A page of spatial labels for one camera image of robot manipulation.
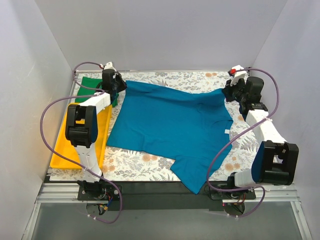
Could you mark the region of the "blue t shirt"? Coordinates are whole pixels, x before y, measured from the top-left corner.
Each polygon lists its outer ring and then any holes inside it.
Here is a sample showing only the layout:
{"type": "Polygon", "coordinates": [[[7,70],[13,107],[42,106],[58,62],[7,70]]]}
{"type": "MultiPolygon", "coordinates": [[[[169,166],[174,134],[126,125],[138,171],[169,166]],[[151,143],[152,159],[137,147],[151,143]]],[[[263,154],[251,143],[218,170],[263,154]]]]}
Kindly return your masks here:
{"type": "Polygon", "coordinates": [[[110,147],[173,159],[171,171],[194,194],[229,154],[233,119],[220,89],[188,93],[127,81],[110,147]]]}

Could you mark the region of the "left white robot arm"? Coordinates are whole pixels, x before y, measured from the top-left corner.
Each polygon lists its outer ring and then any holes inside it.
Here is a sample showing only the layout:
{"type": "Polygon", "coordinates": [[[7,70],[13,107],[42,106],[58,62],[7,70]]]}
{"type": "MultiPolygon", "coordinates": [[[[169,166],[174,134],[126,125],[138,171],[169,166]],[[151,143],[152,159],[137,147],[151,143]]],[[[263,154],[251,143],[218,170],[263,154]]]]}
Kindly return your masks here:
{"type": "Polygon", "coordinates": [[[127,88],[115,68],[102,70],[101,87],[104,93],[97,92],[80,104],[70,104],[67,108],[65,137],[75,147],[79,162],[84,171],[83,180],[78,184],[85,193],[94,199],[103,199],[107,190],[100,182],[103,173],[98,164],[96,141],[98,139],[98,114],[112,105],[117,94],[127,88]]]}

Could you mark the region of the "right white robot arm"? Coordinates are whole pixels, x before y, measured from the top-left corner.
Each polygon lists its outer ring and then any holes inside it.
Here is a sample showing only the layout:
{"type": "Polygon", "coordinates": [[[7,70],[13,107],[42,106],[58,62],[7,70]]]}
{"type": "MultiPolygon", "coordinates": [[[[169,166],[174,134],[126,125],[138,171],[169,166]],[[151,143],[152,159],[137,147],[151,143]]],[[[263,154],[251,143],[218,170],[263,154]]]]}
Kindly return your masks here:
{"type": "Polygon", "coordinates": [[[224,192],[231,189],[237,196],[248,188],[289,186],[294,181],[299,148],[286,141],[273,125],[268,108],[261,102],[263,87],[261,78],[250,76],[236,84],[230,79],[222,90],[227,102],[239,103],[239,112],[260,144],[251,168],[233,172],[222,185],[224,192]]]}

